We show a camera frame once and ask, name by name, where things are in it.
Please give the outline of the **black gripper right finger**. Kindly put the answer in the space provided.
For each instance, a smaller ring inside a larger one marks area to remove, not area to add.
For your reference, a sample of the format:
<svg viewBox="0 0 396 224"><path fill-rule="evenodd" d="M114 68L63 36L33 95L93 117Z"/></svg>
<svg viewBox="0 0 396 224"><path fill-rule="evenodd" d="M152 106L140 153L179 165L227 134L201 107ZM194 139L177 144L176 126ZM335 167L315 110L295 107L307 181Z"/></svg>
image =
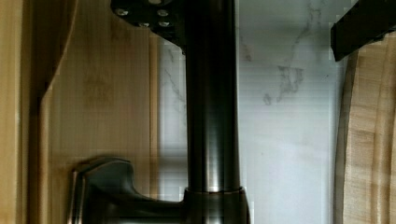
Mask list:
<svg viewBox="0 0 396 224"><path fill-rule="evenodd" d="M331 29L331 48L339 62L364 45L395 31L396 0L358 0Z"/></svg>

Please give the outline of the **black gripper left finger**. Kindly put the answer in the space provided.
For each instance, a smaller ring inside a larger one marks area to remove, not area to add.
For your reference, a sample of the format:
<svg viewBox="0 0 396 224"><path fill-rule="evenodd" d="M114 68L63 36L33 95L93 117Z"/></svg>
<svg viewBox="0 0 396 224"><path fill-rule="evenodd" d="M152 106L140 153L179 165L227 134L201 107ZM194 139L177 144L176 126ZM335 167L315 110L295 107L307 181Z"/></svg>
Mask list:
<svg viewBox="0 0 396 224"><path fill-rule="evenodd" d="M186 0L111 0L110 8L132 26L150 29L185 54L185 3Z"/></svg>

